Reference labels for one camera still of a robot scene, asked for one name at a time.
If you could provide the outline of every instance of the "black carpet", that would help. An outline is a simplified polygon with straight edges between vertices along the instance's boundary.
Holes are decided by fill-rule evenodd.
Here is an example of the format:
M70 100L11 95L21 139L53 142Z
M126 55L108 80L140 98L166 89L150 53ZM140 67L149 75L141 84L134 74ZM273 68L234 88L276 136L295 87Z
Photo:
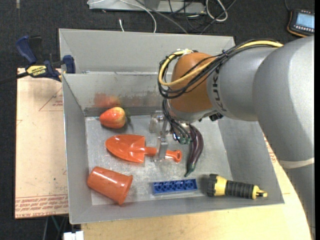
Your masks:
M314 10L315 0L287 0L290 8ZM27 61L19 56L15 42L24 35L41 36L45 58L52 54L58 60L58 29L99 29L121 31L118 19L124 21L128 32L152 32L153 22L145 12L91 11L87 0L0 0L0 81L14 77L16 68ZM269 38L285 44L297 39L286 31L289 13L284 0L237 0L230 8L226 22L213 24L204 35L234 36L240 43L249 39ZM154 14L158 33L182 33L181 29ZM175 19L190 34L192 29L185 18ZM193 26L203 29L196 21ZM16 145L17 84L11 81L0 85L0 239L42 239L46 218L14 219L15 145ZM54 224L48 220L48 237L55 239Z

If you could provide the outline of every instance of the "gray bin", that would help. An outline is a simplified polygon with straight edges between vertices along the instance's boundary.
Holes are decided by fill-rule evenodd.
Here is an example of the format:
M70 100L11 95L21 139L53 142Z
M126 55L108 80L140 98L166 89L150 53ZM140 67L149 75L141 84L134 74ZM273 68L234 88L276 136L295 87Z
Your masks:
M193 49L211 55L234 45L232 37L184 34L150 34L97 30L60 29L61 57L75 58L76 74L64 74L63 109L69 195L72 224L142 217L198 213L220 209L283 203L281 190L257 122L222 118L194 123L203 135L204 150L196 169L187 178L196 179L198 190L171 195L153 195L151 183L184 179L189 147L169 139L169 149L180 149L183 158L133 164L111 155L104 146L117 134L146 137L156 146L157 136L149 132L151 114L161 110L157 87L159 62L176 49ZM131 114L122 129L102 127L99 116L108 108L101 97L116 97ZM122 206L91 190L87 178L100 166L125 175L133 182ZM237 197L208 197L209 174L228 180L255 184L268 192L256 200Z

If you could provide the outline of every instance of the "gray metal panel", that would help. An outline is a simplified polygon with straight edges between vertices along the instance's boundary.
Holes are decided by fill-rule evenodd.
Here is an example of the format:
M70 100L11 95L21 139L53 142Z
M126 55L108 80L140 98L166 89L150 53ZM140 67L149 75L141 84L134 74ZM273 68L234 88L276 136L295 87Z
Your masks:
M158 72L159 62L177 49L217 55L235 43L230 36L60 29L60 55L72 55L76 73Z
M91 192L83 184L89 175L85 117L64 77L62 88L68 201L69 210L72 211L69 217L72 222L90 207Z
M128 109L130 115L150 115L162 107L156 74L96 72L65 74L85 116L99 116L106 109Z

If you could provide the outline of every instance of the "blue clamp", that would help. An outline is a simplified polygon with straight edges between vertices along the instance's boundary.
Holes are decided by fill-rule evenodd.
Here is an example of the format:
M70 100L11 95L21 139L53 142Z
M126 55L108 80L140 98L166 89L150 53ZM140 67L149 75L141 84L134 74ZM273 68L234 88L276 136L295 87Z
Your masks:
M28 66L25 67L25 73L17 75L17 78L31 76L33 78L50 78L60 82L61 74L56 70L56 67L63 64L66 66L67 73L76 73L74 58L71 55L66 55L61 61L55 63L52 63L49 60L43 61L41 42L40 36L33 37L29 40L29 36L25 35L15 43L19 54L25 57L29 62Z
M170 181L158 181L152 183L154 195L176 194L181 192L193 192L198 189L195 178Z

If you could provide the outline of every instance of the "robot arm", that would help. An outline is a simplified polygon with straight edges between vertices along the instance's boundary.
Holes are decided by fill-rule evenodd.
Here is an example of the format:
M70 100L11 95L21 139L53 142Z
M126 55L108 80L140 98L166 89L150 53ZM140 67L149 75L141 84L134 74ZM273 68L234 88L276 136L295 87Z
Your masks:
M286 45L254 40L218 56L178 51L160 64L158 85L176 128L214 115L258 121L315 237L314 43L314 36ZM165 82L176 58L171 82Z

